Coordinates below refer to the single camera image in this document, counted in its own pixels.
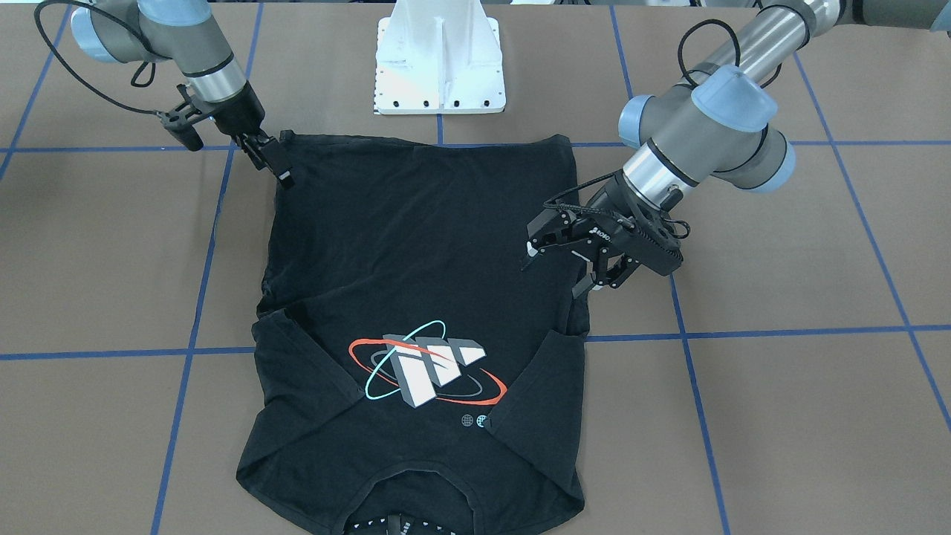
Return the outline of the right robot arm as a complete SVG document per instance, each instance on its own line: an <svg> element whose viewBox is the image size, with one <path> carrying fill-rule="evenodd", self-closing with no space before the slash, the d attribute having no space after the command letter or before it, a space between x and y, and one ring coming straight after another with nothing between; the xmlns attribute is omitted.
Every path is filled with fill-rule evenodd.
<svg viewBox="0 0 951 535"><path fill-rule="evenodd" d="M95 1L76 7L71 31L85 54L102 63L173 61L183 74L181 104L153 111L184 148L203 140L195 125L211 119L282 187L292 187L290 158L262 129L264 108L207 1Z"/></svg>

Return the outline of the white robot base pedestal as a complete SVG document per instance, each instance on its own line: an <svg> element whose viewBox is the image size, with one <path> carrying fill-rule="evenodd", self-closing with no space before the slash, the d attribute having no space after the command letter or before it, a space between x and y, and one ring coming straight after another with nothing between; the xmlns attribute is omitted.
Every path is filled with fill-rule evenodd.
<svg viewBox="0 0 951 535"><path fill-rule="evenodd" d="M374 113L500 113L499 23L479 1L397 1L377 24Z"/></svg>

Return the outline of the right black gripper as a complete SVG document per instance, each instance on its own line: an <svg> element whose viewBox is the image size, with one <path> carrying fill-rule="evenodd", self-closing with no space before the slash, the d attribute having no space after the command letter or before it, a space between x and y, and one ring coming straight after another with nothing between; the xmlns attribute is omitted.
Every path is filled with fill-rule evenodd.
<svg viewBox="0 0 951 535"><path fill-rule="evenodd" d="M281 187L294 187L288 153L278 139L262 129L264 116L264 106L251 82L245 82L231 98L216 103L217 129L238 142L257 170L267 169Z"/></svg>

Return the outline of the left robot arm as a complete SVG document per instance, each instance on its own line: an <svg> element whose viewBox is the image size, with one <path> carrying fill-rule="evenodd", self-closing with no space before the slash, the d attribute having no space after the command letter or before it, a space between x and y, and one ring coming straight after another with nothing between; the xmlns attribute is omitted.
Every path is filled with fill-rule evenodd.
<svg viewBox="0 0 951 535"><path fill-rule="evenodd" d="M568 202L571 187L550 197L528 224L523 267L571 253L591 272L575 298L622 285L638 268L671 274L683 263L689 225L670 216L704 179L745 192L773 192L789 179L796 155L772 128L778 111L765 86L782 62L835 26L949 30L947 1L765 1L741 30L703 62L682 68L665 94L639 95L623 108L618 131L634 155L621 169L594 180L587 204Z"/></svg>

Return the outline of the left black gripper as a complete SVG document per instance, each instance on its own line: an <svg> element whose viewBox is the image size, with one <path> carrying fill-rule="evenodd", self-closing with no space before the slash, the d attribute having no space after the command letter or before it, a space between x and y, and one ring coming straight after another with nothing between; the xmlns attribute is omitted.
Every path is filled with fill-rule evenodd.
<svg viewBox="0 0 951 535"><path fill-rule="evenodd" d="M568 193L568 200L578 201L581 190L597 185L601 189L580 207L573 204L568 210L546 209L530 221L521 270L558 253L577 255L591 263L591 272L573 287L574 300L587 296L592 289L618 288L639 267L661 276L678 270L684 261L682 253L668 254L633 231L629 207L637 201L646 202L623 183L622 172L581 183Z"/></svg>

